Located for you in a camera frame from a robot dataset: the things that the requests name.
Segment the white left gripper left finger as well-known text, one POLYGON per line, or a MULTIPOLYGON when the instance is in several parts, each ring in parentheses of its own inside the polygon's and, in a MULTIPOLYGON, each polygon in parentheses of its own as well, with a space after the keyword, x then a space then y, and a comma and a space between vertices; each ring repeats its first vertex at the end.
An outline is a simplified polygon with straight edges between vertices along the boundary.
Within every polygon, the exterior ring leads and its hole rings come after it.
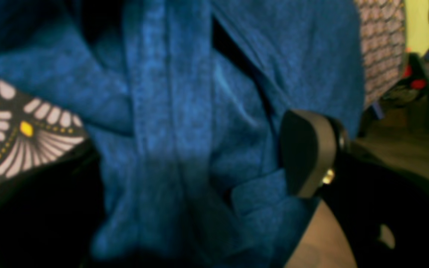
POLYGON ((0 184, 0 268, 82 268, 104 218, 99 154, 83 142, 0 184))

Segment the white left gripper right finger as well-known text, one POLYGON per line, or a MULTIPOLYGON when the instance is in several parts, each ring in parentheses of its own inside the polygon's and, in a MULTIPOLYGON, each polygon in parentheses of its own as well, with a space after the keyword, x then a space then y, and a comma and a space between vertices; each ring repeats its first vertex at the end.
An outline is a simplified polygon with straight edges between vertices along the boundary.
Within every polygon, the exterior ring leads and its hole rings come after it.
POLYGON ((288 110, 280 127, 288 193, 321 197, 359 268, 429 268, 429 180, 351 144, 342 124, 288 110))

